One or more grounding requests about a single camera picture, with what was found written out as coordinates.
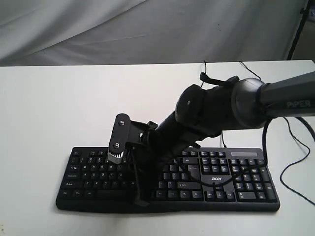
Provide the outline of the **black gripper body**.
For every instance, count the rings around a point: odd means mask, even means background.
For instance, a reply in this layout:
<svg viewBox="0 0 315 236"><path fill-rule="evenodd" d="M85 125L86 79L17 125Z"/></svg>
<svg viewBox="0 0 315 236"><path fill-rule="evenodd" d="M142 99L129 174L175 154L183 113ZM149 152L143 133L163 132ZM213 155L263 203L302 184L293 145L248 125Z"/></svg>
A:
<svg viewBox="0 0 315 236"><path fill-rule="evenodd" d="M141 187L149 187L163 166L185 148L180 141L185 129L174 119L166 119L160 125L125 119L124 128L125 147L136 183Z"/></svg>

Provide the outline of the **grey black piper robot arm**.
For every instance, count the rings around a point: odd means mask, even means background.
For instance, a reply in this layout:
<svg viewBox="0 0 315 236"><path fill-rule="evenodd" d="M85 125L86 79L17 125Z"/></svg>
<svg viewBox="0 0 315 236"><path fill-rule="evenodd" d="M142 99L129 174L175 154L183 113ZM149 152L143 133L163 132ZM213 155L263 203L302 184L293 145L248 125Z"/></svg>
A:
<svg viewBox="0 0 315 236"><path fill-rule="evenodd" d="M199 142L262 128L266 145L273 119L305 122L315 114L315 74L276 83L237 76L220 81L204 73L200 79L214 87L188 87L161 124L130 121L125 147L135 179L127 200L144 212L277 211L266 147L250 157L244 149L205 150Z"/></svg>

